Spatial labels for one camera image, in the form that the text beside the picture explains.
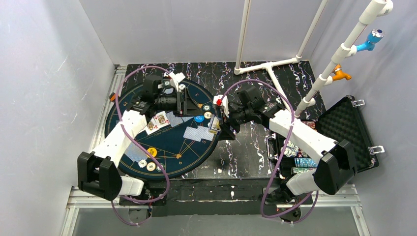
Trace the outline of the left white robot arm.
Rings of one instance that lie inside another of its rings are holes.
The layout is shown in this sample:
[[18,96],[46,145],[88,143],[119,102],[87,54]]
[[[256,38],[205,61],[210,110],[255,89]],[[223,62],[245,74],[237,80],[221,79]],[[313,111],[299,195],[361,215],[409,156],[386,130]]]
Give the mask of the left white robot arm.
[[190,100],[186,86],[180,82],[183,73],[170,73],[144,78],[142,89],[126,106],[117,125],[90,153],[77,158],[80,190],[112,201],[118,196],[139,196],[144,187],[140,179],[121,176],[118,166],[135,137],[159,111],[172,111],[179,116],[196,114],[198,106]]

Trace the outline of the white chip mat bottom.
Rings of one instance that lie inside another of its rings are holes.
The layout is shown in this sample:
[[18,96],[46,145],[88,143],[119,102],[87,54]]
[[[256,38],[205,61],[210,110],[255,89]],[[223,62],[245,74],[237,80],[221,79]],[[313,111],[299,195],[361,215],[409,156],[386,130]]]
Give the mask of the white chip mat bottom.
[[144,167],[146,167],[147,166],[147,161],[146,160],[140,160],[139,162],[138,162],[138,166],[140,167],[140,168],[144,168]]

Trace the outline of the blue dealer button disc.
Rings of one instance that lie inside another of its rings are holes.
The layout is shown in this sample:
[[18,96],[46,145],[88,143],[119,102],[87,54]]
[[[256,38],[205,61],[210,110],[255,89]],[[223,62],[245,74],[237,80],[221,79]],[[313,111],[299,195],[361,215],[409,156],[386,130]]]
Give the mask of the blue dealer button disc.
[[196,122],[196,123],[201,123],[201,122],[203,122],[205,120],[205,117],[204,116],[195,116],[194,117],[194,121]]

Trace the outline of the king of hearts card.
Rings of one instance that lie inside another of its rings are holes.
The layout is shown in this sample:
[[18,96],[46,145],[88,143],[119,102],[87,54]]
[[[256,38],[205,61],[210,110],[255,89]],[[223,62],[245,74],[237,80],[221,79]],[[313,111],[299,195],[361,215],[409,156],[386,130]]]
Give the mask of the king of hearts card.
[[153,119],[155,120],[156,125],[158,126],[159,129],[170,125],[170,121],[167,118],[167,114],[165,111],[159,112],[157,114],[155,114],[155,116],[153,117]]

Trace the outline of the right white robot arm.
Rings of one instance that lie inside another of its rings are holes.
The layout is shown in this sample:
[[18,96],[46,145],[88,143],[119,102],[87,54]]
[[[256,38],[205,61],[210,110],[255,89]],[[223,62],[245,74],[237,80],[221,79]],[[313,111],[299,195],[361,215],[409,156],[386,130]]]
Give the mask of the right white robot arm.
[[213,106],[222,110],[219,126],[227,139],[234,139],[240,125],[247,122],[261,124],[301,148],[317,164],[305,173],[296,174],[280,185],[281,196],[294,197],[321,190],[336,194],[356,173],[354,148],[347,140],[340,142],[313,130],[277,101],[266,102],[256,87],[238,91],[241,104],[234,109],[227,96],[217,95]]

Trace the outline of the blue backed card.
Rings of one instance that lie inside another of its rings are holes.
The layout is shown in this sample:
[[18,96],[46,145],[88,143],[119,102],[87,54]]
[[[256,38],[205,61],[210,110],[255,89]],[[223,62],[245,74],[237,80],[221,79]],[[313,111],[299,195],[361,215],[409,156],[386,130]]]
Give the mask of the blue backed card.
[[202,139],[202,135],[203,135],[203,132],[201,129],[187,126],[184,131],[183,137],[185,139],[200,142]]

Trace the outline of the blue backed card mat bottom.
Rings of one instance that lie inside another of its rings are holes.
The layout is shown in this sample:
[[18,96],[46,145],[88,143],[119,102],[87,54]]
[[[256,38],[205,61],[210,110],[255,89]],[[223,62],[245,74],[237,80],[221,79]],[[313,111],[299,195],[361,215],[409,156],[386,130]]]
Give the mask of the blue backed card mat bottom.
[[127,147],[124,154],[134,162],[139,162],[140,160],[146,160],[148,158],[147,155],[133,143]]

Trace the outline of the playing card deck box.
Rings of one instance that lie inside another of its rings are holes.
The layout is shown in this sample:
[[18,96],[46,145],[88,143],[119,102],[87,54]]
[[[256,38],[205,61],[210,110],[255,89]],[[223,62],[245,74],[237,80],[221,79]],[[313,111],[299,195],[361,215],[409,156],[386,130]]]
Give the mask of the playing card deck box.
[[215,115],[210,116],[208,128],[209,128],[209,132],[213,134],[217,134],[218,132],[221,131],[220,121]]

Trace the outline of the yellow dealer button disc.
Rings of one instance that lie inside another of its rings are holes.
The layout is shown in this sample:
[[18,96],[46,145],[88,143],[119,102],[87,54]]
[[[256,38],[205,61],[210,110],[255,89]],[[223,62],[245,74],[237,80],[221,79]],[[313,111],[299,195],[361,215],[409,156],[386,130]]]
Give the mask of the yellow dealer button disc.
[[157,156],[157,153],[158,153],[157,149],[154,148],[154,147],[148,148],[147,149],[147,152],[150,153],[153,157],[156,157]]

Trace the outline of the queen of hearts card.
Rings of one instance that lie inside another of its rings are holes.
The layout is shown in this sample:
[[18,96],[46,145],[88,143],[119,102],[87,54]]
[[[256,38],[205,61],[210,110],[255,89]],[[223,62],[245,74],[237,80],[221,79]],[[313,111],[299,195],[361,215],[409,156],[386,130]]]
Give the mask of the queen of hearts card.
[[147,135],[153,134],[159,130],[159,126],[154,119],[151,119],[145,127]]

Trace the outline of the yellow chip mat bottom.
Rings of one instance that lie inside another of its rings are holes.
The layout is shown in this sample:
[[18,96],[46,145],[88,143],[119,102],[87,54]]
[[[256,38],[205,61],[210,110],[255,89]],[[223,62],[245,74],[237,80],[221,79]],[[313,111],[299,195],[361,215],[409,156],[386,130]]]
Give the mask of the yellow chip mat bottom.
[[149,162],[149,163],[147,163],[146,169],[149,172],[152,172],[156,169],[156,164],[154,162]]

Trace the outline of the yellow chip mat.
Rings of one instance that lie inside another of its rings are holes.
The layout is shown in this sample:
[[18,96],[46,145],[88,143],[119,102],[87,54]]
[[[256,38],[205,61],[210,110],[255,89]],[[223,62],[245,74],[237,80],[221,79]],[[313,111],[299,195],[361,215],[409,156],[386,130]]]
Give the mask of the yellow chip mat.
[[206,119],[210,119],[210,118],[211,118],[211,116],[212,116],[212,113],[211,113],[211,112],[205,112],[205,113],[204,113],[204,117],[205,117]]
[[154,162],[149,162],[149,163],[147,163],[146,169],[149,172],[152,172],[156,169],[156,164]]

